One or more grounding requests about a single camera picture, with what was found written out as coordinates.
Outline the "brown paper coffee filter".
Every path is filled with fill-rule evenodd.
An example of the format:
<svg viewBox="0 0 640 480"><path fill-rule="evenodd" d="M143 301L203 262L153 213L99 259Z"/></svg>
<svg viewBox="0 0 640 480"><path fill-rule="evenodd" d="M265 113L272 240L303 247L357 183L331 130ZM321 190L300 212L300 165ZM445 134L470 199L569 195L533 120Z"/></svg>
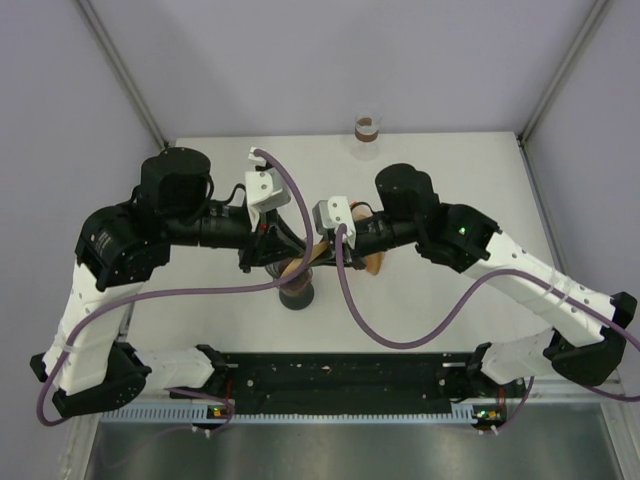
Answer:
<svg viewBox="0 0 640 480"><path fill-rule="evenodd" d="M315 244L311 250L310 257L305 260L304 258L297 258L292 260L282 271L280 278L281 279L294 279L300 274L302 274L308 267L310 262L317 260L323 255L328 249L328 242L321 241Z"/></svg>

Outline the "glass carafe red collar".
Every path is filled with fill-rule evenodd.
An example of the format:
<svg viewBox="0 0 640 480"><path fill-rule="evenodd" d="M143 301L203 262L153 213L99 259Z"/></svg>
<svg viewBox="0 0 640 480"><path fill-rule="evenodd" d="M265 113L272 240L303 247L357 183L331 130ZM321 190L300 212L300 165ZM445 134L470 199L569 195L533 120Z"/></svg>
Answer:
<svg viewBox="0 0 640 480"><path fill-rule="evenodd" d="M279 288L281 304L293 311L300 311L310 306L315 297L312 279L313 272L311 269L307 269L298 277L283 284Z"/></svg>

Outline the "glass cup with coffee grounds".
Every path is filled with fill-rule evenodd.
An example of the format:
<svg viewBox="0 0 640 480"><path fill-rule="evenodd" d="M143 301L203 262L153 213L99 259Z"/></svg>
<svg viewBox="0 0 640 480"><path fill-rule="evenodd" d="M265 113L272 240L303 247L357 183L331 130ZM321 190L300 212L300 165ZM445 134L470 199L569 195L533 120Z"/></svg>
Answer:
<svg viewBox="0 0 640 480"><path fill-rule="evenodd" d="M375 104L363 106L357 111L354 125L356 146L353 153L358 160L370 161L379 153L381 118L381 110Z"/></svg>

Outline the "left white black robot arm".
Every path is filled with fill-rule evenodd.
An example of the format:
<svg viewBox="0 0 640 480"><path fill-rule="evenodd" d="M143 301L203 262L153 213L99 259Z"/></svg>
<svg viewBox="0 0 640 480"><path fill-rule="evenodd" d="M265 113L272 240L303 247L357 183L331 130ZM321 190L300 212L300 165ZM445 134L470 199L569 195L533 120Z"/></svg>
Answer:
<svg viewBox="0 0 640 480"><path fill-rule="evenodd" d="M57 420L114 411L141 395L228 401L229 368L207 344L142 351L126 339L126 310L150 298L145 283L168 264L176 245L234 250L250 271L289 256L308 260L310 237L297 237L279 209L304 197L286 168L254 148L241 185L244 202L214 198L209 158L168 147L146 159L127 201L95 211L75 248L70 295L49 349L31 358L42 390L37 417Z"/></svg>

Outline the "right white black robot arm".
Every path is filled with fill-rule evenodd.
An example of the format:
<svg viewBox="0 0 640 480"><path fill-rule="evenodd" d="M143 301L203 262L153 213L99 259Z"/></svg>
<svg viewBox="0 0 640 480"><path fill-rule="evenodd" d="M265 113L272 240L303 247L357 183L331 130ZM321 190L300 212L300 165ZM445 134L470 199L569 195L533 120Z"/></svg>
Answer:
<svg viewBox="0 0 640 480"><path fill-rule="evenodd" d="M557 373L590 390L602 385L620 364L630 340L636 299L591 290L525 251L498 223L465 204L439 200L430 176L409 164L393 164L375 178L381 211L356 220L348 200L334 196L313 211L316 230L334 244L343 295L360 328L391 349L409 350L437 337L470 298L465 293L432 333L394 342L369 327L348 290L345 268L367 256L412 244L417 253L472 279L471 291L485 283L544 320L546 330L510 342L479 345L467 365L467 384L487 396L523 377Z"/></svg>

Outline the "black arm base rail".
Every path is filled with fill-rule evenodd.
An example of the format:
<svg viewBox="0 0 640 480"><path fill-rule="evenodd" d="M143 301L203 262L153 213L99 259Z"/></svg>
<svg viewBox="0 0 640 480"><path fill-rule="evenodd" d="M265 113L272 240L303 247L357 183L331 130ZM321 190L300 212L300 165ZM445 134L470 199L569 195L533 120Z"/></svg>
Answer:
<svg viewBox="0 0 640 480"><path fill-rule="evenodd" d="M239 414L449 413L472 398L520 398L467 365L469 353L225 353L202 393Z"/></svg>

